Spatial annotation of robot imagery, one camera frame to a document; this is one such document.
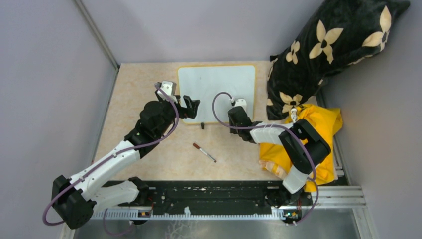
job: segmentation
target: speckled countertop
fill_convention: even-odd
[[[266,82],[269,61],[252,62],[178,62],[122,64],[111,98],[95,161],[110,152],[133,129],[144,105],[156,100],[154,84],[163,80],[177,82],[181,66],[215,64],[251,64],[256,68],[254,121],[266,120]],[[310,102],[316,104],[315,98]],[[217,159],[213,163],[192,146],[196,142]],[[175,132],[151,153],[118,173],[114,179],[137,176],[142,180],[278,180],[260,169],[259,146],[229,134],[218,124],[186,125],[182,121]]]

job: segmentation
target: white wall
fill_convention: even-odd
[[[422,1],[414,0],[384,52],[324,89],[330,106],[342,109],[345,161],[380,239],[422,238],[421,22]]]
[[[322,0],[84,0],[119,63],[268,60]]]
[[[90,163],[113,80],[72,1],[0,3],[1,238],[57,237],[52,182]]]

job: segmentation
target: pillow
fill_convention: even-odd
[[[385,48],[406,0],[325,0],[283,53],[270,57],[268,120],[282,120],[306,102],[325,77],[342,72]]]

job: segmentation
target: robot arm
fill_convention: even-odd
[[[179,104],[180,96],[174,95],[176,83],[163,81],[160,89],[175,102],[180,118],[195,118],[199,100],[192,101],[189,96],[184,96],[187,106],[184,108]],[[53,204],[53,208],[69,228],[79,228],[95,212],[134,200],[146,200],[146,195],[142,192],[147,190],[148,186],[138,178],[131,178],[111,187],[102,186],[119,171],[151,152],[158,145],[154,142],[161,139],[174,124],[176,112],[173,106],[161,91],[157,90],[155,94],[158,101],[150,101],[145,105],[135,128],[111,152],[69,179],[61,175],[54,180],[52,198],[77,180],[81,180]]]
[[[231,126],[260,127],[247,130],[230,129],[230,133],[238,134],[244,141],[283,146],[292,162],[292,167],[283,180],[283,186],[291,194],[303,188],[309,174],[312,173],[312,168],[305,152],[289,133],[276,127],[276,124],[267,124],[260,121],[252,122],[246,113],[246,101],[242,101],[242,99],[235,102],[233,108],[229,110],[228,116]],[[318,166],[331,153],[328,143],[305,119],[300,119],[295,123],[282,124],[282,126],[292,131],[300,140],[307,140],[305,148],[309,152],[314,165]]]

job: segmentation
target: yellow towel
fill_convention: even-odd
[[[325,109],[313,104],[303,104],[297,106],[298,120],[305,119],[329,144],[331,153],[316,168],[316,183],[318,185],[330,183],[335,180],[334,156],[333,156],[333,137],[343,127],[343,119],[339,108]],[[288,117],[286,123],[292,122]],[[262,143],[259,150],[259,164],[263,170],[268,170],[284,179],[292,167],[292,162],[288,157],[283,146]],[[315,192],[316,188],[312,182],[306,182],[306,192]]]

